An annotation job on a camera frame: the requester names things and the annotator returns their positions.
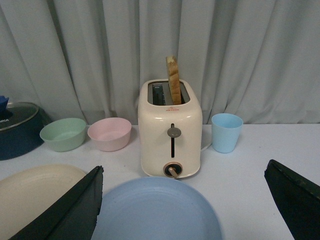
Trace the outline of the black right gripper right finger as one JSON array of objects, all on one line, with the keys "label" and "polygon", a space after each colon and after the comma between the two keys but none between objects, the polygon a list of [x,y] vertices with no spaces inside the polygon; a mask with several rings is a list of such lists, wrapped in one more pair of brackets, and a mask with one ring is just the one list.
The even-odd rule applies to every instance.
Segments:
[{"label": "black right gripper right finger", "polygon": [[271,159],[264,171],[273,200],[295,240],[320,238],[320,186]]}]

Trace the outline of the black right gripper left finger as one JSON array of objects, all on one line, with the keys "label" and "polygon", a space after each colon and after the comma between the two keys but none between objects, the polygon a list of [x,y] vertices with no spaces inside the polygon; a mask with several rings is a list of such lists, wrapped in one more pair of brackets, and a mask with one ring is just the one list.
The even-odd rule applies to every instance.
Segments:
[{"label": "black right gripper left finger", "polygon": [[102,166],[96,166],[12,240],[90,240],[103,195]]}]

